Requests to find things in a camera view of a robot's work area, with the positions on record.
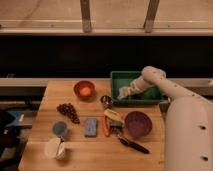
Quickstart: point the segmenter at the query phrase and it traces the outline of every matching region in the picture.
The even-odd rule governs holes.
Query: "carrot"
[[[103,133],[106,137],[109,136],[109,127],[108,127],[108,122],[107,122],[107,116],[103,116],[102,118],[102,129]]]

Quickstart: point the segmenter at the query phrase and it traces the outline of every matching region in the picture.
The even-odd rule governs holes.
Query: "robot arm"
[[[130,87],[122,87],[118,98],[121,99],[129,95],[141,93],[151,86],[157,86],[172,100],[192,96],[209,102],[202,96],[166,79],[166,73],[163,70],[151,66],[145,67],[141,72],[141,76],[132,81]]]
[[[122,87],[119,97],[140,93],[150,86],[157,86],[172,99],[166,116],[165,171],[212,171],[212,103],[150,66],[129,87]]]

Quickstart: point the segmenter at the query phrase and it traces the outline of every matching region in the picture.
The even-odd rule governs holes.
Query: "green plastic crate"
[[[139,71],[112,71],[111,96],[115,105],[154,105],[163,100],[163,96],[157,87],[150,87],[141,94],[133,95],[118,100],[119,88],[129,84],[141,75]]]

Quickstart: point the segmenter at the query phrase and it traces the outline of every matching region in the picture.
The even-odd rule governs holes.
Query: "floor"
[[[13,148],[6,148],[3,153],[0,156],[0,162],[6,161],[8,159],[13,158],[20,158],[22,156],[22,153],[24,151],[25,145],[28,140],[28,136],[30,133],[30,130],[32,128],[33,121],[35,120],[37,110],[38,109],[38,101],[33,102],[35,108],[29,109],[24,101],[0,101],[0,109],[10,109],[13,111],[21,111],[21,114],[24,115],[23,120],[19,122],[18,126],[20,128],[20,134],[18,138],[20,139],[20,144],[17,147]],[[9,167],[6,167],[3,169],[3,171],[15,171],[18,169],[19,162],[15,162],[15,164],[10,165]]]

